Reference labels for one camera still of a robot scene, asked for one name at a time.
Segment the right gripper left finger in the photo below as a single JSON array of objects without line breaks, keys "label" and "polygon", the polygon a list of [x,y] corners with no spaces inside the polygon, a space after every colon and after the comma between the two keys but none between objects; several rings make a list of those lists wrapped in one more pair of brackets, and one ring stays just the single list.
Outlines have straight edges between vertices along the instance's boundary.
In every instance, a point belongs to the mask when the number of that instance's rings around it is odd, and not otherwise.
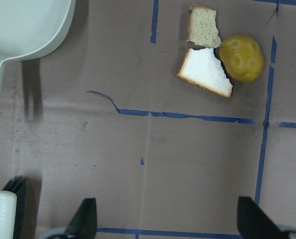
[{"label": "right gripper left finger", "polygon": [[65,239],[94,239],[97,233],[96,198],[82,201],[74,217],[64,231]]}]

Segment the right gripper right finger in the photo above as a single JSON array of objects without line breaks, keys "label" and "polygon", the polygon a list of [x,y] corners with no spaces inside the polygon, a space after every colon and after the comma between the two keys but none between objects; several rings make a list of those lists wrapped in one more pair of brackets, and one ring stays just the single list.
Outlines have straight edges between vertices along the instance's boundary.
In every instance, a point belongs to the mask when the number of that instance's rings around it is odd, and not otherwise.
[{"label": "right gripper right finger", "polygon": [[244,239],[296,239],[296,230],[281,230],[250,197],[238,198],[237,229]]}]

